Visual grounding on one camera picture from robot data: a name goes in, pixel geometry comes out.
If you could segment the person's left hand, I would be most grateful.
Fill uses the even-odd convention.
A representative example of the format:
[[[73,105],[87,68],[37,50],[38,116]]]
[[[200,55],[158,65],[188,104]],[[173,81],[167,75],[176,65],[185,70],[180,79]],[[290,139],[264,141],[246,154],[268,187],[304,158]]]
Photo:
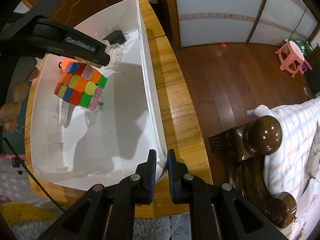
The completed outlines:
[[[26,80],[17,84],[12,90],[12,100],[1,107],[1,122],[6,132],[12,132],[16,127],[16,118],[21,110],[21,102],[26,98],[28,93],[28,81],[37,78],[40,74],[38,68],[34,67],[29,73]]]

